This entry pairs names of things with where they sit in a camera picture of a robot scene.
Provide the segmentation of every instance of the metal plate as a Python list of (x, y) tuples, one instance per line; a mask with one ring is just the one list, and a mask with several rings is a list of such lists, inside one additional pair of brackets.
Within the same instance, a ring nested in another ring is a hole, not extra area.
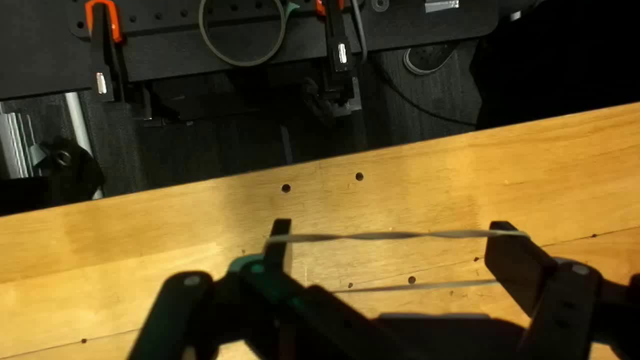
[[(67, 30), (77, 38), (87, 38), (84, 2), (67, 2)], [(151, 31), (173, 31), (197, 25), (199, 0), (118, 0), (119, 25), (126, 35)], [(293, 18), (314, 16), (314, 0), (298, 0)], [(208, 0), (211, 24), (278, 22), (273, 0)]]
[[(77, 20), (72, 22), (67, 18), (72, 5), (63, 5), (63, 2), (0, 0), (0, 97), (92, 85), (89, 43), (77, 38), (77, 34), (84, 35), (86, 30), (77, 28)], [(362, 5), (362, 20), (368, 45), (374, 52), (486, 35), (497, 25), (502, 7), (504, 4), (499, 4), (499, 0), (461, 0), (460, 9), (424, 14), (422, 2), (392, 2), (386, 11), (374, 11), (368, 2)], [(344, 20), (351, 49), (359, 52), (351, 16), (344, 14)], [(215, 30), (220, 31), (215, 40), (223, 40), (223, 31), (229, 34), (229, 41), (234, 43), (221, 43), (227, 53), (235, 53), (234, 45), (245, 43), (234, 25), (237, 28), (237, 24), (229, 24), (217, 25)], [(271, 25), (271, 22), (245, 22), (241, 24), (241, 31), (250, 31), (253, 38), (260, 35), (260, 40), (251, 38), (250, 41), (251, 45), (260, 45), (271, 35), (271, 30), (263, 34), (263, 28)], [(122, 52), (131, 82), (229, 67), (208, 52), (194, 24), (182, 30), (154, 30), (139, 35), (130, 35), (126, 30), (127, 28), (123, 28), (126, 45)], [(315, 16), (293, 16), (288, 24), (286, 41), (269, 64), (326, 56), (323, 30), (323, 22)]]

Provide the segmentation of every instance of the wooden workbench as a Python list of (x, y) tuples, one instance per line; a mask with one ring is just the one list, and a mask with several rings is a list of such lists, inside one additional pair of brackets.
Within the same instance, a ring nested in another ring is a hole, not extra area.
[[(293, 232), (510, 219), (550, 253), (627, 281), (640, 271), (637, 184), (640, 104), (630, 104), (0, 218), (0, 357), (123, 357), (163, 278), (220, 278), (260, 250), (278, 215), (293, 218)], [(300, 244), (291, 274), (329, 289), (480, 279), (481, 251), (484, 239)], [(368, 316), (488, 311), (525, 323), (497, 284), (341, 297)]]

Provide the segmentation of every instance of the wire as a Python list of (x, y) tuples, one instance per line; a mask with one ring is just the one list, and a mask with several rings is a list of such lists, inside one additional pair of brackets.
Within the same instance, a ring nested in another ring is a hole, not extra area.
[(368, 58), (368, 43), (365, 43), (365, 31), (363, 31), (363, 24), (362, 24), (362, 14), (359, 14), (359, 4), (357, 4), (357, 0), (351, 0), (351, 7), (354, 7), (354, 22), (355, 22), (357, 38), (359, 38), (359, 52), (362, 52), (359, 61), (365, 61), (365, 58)]
[(398, 286), (372, 286), (372, 288), (341, 288), (331, 289), (334, 293), (345, 291), (406, 291), (406, 289), (437, 289), (437, 288), (469, 288), (469, 286), (489, 286), (497, 284), (493, 278), (480, 278), (480, 279), (456, 279), (456, 281), (426, 281), (426, 284), (398, 284)]
[(359, 233), (280, 233), (269, 236), (268, 241), (334, 241), (334, 239), (413, 239), (413, 238), (441, 238), (441, 239), (466, 239), (466, 238), (527, 238), (519, 229), (440, 229), (440, 232), (359, 232)]
[(450, 61), (450, 58), (454, 58), (451, 56), (451, 52), (444, 58), (444, 61), (440, 61), (436, 67), (430, 67), (430, 70), (422, 70), (422, 67), (418, 67), (413, 61), (411, 61), (411, 49), (413, 48), (408, 48), (406, 52), (403, 52), (403, 56), (402, 56), (402, 64), (403, 64), (403, 67), (409, 72), (409, 73), (413, 73), (413, 76), (431, 76), (431, 73), (436, 73), (441, 65), (445, 65), (445, 61)]
[(221, 53), (213, 45), (213, 41), (210, 40), (208, 28), (206, 28), (206, 16), (203, 16), (206, 14), (206, 4), (208, 4), (208, 0), (199, 0), (199, 7), (197, 7), (199, 35), (201, 35), (201, 40), (203, 40), (203, 43), (206, 43), (206, 48), (210, 52), (213, 52), (221, 61), (225, 61), (229, 65), (237, 65), (237, 67), (257, 65), (257, 64), (268, 61), (269, 58), (273, 58), (273, 53), (282, 48), (282, 41), (283, 41), (288, 14), (290, 14), (290, 9), (293, 9), (290, 4), (283, 7), (280, 0), (273, 0), (273, 4), (278, 7), (278, 16), (280, 16), (280, 30), (278, 30), (278, 40), (275, 40), (273, 48), (269, 48), (263, 56), (253, 58), (253, 59), (235, 59), (235, 58), (229, 58), (229, 56)]
[(450, 116), (444, 116), (444, 113), (437, 113), (437, 112), (431, 112), (431, 110), (419, 105), (418, 101), (413, 101), (411, 97), (408, 97), (408, 96), (398, 87), (398, 83), (387, 76), (387, 72), (382, 67), (382, 64), (377, 64), (377, 61), (372, 61), (372, 64), (374, 64), (374, 70), (375, 70), (375, 73), (379, 76), (379, 80), (382, 80), (392, 92), (396, 92), (398, 97), (402, 97), (406, 104), (409, 104), (409, 105), (415, 107), (418, 112), (428, 113), (428, 116), (431, 116), (431, 118), (437, 118), (440, 122), (450, 122), (450, 123), (460, 123), (460, 125), (475, 127), (475, 123), (472, 123), (472, 122), (464, 122), (464, 119), (457, 119), (457, 118), (450, 118)]

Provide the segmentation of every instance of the black clamp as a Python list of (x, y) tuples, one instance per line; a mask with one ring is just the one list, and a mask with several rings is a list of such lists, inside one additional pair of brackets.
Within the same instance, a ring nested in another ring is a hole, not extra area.
[(92, 200), (103, 184), (94, 155), (67, 138), (37, 146), (35, 178), (0, 178), (0, 215)]
[(122, 25), (113, 0), (87, 0), (86, 25), (92, 40), (92, 87), (99, 101), (122, 101), (126, 96), (126, 67), (119, 45)]
[[(492, 229), (516, 229), (492, 221)], [(620, 357), (640, 357), (640, 275), (614, 284), (595, 268), (548, 256), (529, 238), (488, 238), (486, 268), (532, 318), (519, 357), (587, 357), (601, 341)]]
[(336, 93), (334, 99), (345, 101), (354, 96), (351, 85), (351, 49), (344, 30), (341, 9), (345, 0), (315, 0), (315, 11), (326, 18), (326, 56), (328, 72), (323, 76), (326, 92)]

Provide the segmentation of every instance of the orange clamp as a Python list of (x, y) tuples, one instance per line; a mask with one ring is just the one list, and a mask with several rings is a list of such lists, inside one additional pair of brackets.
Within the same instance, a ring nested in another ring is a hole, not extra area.
[(111, 22), (111, 40), (115, 43), (119, 43), (122, 41), (122, 28), (119, 28), (118, 7), (115, 7), (113, 0), (87, 0), (87, 2), (84, 2), (84, 16), (86, 16), (87, 31), (92, 34), (92, 30), (94, 30), (94, 5), (96, 4), (103, 4), (106, 5), (107, 18)]
[[(340, 4), (340, 11), (341, 11), (345, 7), (345, 0), (340, 0), (337, 4)], [(315, 11), (320, 16), (326, 16), (323, 0), (315, 0)]]

